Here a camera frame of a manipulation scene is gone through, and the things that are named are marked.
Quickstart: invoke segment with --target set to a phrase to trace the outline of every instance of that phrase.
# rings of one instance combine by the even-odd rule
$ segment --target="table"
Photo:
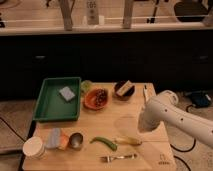
[[[73,170],[73,171],[134,171],[134,170],[176,170],[176,164],[170,148],[164,123],[149,133],[139,133],[137,130],[138,116],[144,107],[143,88],[147,86],[149,97],[155,95],[152,83],[134,83],[135,93],[128,101],[119,101],[113,96],[115,83],[94,83],[92,88],[107,88],[109,101],[104,109],[92,111],[81,105],[78,121],[37,123],[34,136],[46,141],[52,128],[59,127],[67,135],[80,132],[84,135],[81,151],[67,149],[46,150],[40,159],[26,157],[24,170]],[[105,144],[94,142],[92,138],[103,136],[110,140],[120,136],[140,138],[140,146],[119,145],[113,152]],[[101,156],[125,155],[136,153],[136,159],[116,160],[112,163],[102,163]]]

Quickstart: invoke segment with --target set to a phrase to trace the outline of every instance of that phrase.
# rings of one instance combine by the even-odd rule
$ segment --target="small container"
[[[69,147],[74,150],[81,150],[83,146],[83,135],[81,133],[74,133],[69,138]]]
[[[44,152],[44,143],[40,137],[32,137],[24,143],[23,153],[27,157],[40,158]]]

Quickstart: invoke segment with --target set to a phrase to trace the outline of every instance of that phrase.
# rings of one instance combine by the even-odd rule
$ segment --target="black cable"
[[[187,112],[189,112],[189,108],[190,108],[190,107],[195,107],[195,106],[194,106],[194,104],[188,105],[188,106],[186,107],[186,111],[187,111]],[[186,150],[178,149],[178,148],[176,148],[176,147],[175,147],[174,145],[172,145],[172,144],[170,144],[170,146],[171,146],[174,150],[176,150],[176,151],[179,151],[179,152],[182,152],[182,153],[187,153],[187,152],[192,151],[192,150],[195,148],[196,142],[197,142],[197,140],[194,138],[194,142],[193,142],[193,144],[192,144],[192,147],[189,148],[189,149],[186,149]]]
[[[174,156],[174,158],[180,160],[180,161],[187,167],[187,169],[188,169],[189,171],[191,171],[191,168],[189,167],[189,165],[188,165],[183,159],[181,159],[181,158],[178,157],[178,156]]]
[[[17,135],[17,137],[19,137],[23,142],[25,142],[26,140],[24,138],[22,138],[2,117],[0,117],[0,119],[5,123],[5,125],[8,126],[8,128],[10,128],[10,130]]]

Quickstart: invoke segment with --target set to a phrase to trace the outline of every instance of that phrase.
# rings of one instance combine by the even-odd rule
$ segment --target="red bowl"
[[[84,97],[84,106],[92,109],[92,110],[99,110],[102,109],[106,106],[107,102],[108,102],[108,93],[107,93],[107,97],[106,100],[102,101],[99,103],[99,105],[96,104],[96,99],[97,99],[97,93],[103,89],[94,89],[89,91],[85,97]]]

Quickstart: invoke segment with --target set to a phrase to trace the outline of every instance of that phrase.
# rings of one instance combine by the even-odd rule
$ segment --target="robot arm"
[[[139,116],[139,131],[152,131],[166,121],[213,148],[213,121],[180,110],[177,104],[177,95],[168,90],[150,98]]]

